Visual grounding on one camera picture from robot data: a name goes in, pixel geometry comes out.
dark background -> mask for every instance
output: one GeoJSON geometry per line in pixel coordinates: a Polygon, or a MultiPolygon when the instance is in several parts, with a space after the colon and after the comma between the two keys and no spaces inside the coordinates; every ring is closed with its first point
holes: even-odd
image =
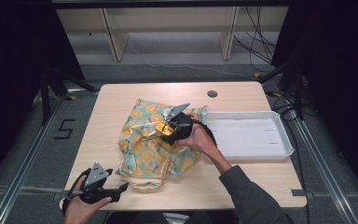
{"type": "Polygon", "coordinates": [[[54,8],[0,1],[0,162],[31,109],[46,66],[83,78],[54,8]]]}
{"type": "MultiPolygon", "coordinates": [[[[307,78],[319,114],[358,177],[358,2],[293,4],[272,64],[279,66],[290,59],[321,7],[323,13],[311,26],[311,36],[300,46],[296,64],[290,66],[299,66],[307,78]]],[[[283,86],[293,85],[294,75],[284,74],[283,86]]]]}

wooden table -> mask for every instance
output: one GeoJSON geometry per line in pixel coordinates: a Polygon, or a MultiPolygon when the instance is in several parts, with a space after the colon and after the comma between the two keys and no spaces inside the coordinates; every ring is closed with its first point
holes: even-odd
{"type": "MultiPolygon", "coordinates": [[[[89,119],[66,184],[71,188],[78,175],[98,162],[104,169],[117,170],[123,155],[117,141],[122,126],[138,98],[168,105],[190,103],[209,106],[210,112],[269,111],[269,103],[257,82],[148,83],[104,85],[89,119]],[[208,91],[217,91],[211,98],[208,91]]],[[[243,163],[240,167],[251,180],[267,191],[282,207],[302,207],[305,197],[294,197],[301,189],[290,158],[283,163],[243,163]]],[[[196,210],[230,209],[234,205],[218,179],[216,168],[207,161],[196,162],[184,174],[171,178],[157,189],[129,187],[118,203],[104,210],[196,210]]],[[[119,175],[107,178],[104,187],[123,184],[119,175]]]]}

finger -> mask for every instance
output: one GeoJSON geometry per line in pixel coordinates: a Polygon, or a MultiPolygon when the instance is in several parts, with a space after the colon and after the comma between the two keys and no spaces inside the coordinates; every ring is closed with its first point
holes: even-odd
{"type": "Polygon", "coordinates": [[[190,116],[192,119],[200,120],[200,115],[197,113],[190,112],[187,115],[190,116]]]}
{"type": "Polygon", "coordinates": [[[104,207],[105,205],[109,204],[110,202],[112,202],[112,198],[111,197],[107,197],[107,198],[103,198],[100,201],[98,201],[97,203],[94,204],[94,206],[98,209],[104,207]]]}
{"type": "Polygon", "coordinates": [[[178,139],[178,140],[175,141],[175,144],[178,145],[178,146],[184,146],[185,141],[186,141],[185,139],[178,139]]]}
{"type": "Polygon", "coordinates": [[[83,184],[84,179],[86,179],[86,176],[85,176],[85,175],[82,175],[82,176],[80,177],[79,181],[77,181],[77,184],[76,184],[74,190],[80,190],[81,185],[83,184]]]}

floor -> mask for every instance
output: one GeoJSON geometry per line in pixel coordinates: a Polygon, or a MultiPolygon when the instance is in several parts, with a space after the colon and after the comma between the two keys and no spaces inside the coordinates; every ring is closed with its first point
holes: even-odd
{"type": "MultiPolygon", "coordinates": [[[[265,33],[264,37],[274,43],[279,33],[265,33]]],[[[76,57],[85,73],[86,80],[95,85],[110,82],[108,73],[112,69],[125,69],[127,77],[115,79],[126,82],[129,76],[139,76],[141,72],[153,73],[164,71],[182,77],[180,74],[210,74],[211,80],[229,78],[246,78],[252,80],[255,73],[264,75],[273,69],[263,59],[250,54],[238,41],[233,42],[229,61],[223,61],[218,37],[215,33],[150,33],[131,34],[129,45],[120,63],[113,62],[113,57],[105,34],[69,34],[76,57]],[[238,66],[252,69],[240,70],[238,66]]],[[[252,46],[253,39],[246,33],[236,37],[247,46],[252,46]]],[[[270,57],[263,45],[255,41],[252,49],[261,55],[270,57]]],[[[275,77],[264,84],[265,92],[277,91],[280,77],[275,77]]],[[[77,86],[67,83],[69,89],[77,86]]],[[[73,93],[76,100],[51,97],[51,102],[58,105],[51,127],[44,130],[46,135],[41,139],[41,149],[30,161],[31,169],[24,173],[16,200],[9,207],[3,220],[7,223],[54,223],[62,222],[58,208],[60,192],[66,183],[71,169],[71,160],[82,135],[87,127],[97,94],[73,93]],[[56,139],[60,134],[62,120],[73,119],[74,131],[68,141],[56,139]]],[[[279,98],[270,95],[271,108],[287,105],[291,97],[279,98]]],[[[296,114],[286,114],[292,119],[296,114]]],[[[304,122],[287,121],[287,132],[292,145],[297,151],[292,156],[298,177],[308,193],[308,206],[304,208],[285,208],[295,223],[358,223],[358,181],[345,159],[337,154],[338,148],[324,127],[323,119],[317,117],[312,106],[305,108],[304,122]]],[[[41,130],[41,104],[35,98],[28,122],[13,149],[0,167],[0,208],[5,193],[12,181],[18,176],[22,162],[28,158],[34,140],[41,130]]],[[[107,214],[99,212],[90,223],[103,223],[107,214]]]]}

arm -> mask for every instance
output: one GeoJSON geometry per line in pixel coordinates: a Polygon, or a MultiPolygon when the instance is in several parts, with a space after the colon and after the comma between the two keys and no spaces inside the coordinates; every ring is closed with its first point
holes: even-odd
{"type": "MultiPolygon", "coordinates": [[[[77,183],[75,190],[79,190],[81,184],[83,183],[85,176],[77,183]]],[[[80,197],[75,197],[69,202],[68,207],[66,208],[65,217],[63,223],[87,223],[89,219],[102,207],[112,202],[110,197],[101,199],[97,203],[88,204],[81,201],[80,197]]]]}
{"type": "MultiPolygon", "coordinates": [[[[197,114],[190,114],[199,119],[197,114]]],[[[211,137],[198,124],[193,124],[187,139],[175,142],[188,146],[208,156],[221,174],[219,177],[235,206],[235,211],[244,223],[287,223],[286,216],[278,203],[257,184],[253,183],[240,166],[232,167],[211,137]]]]}

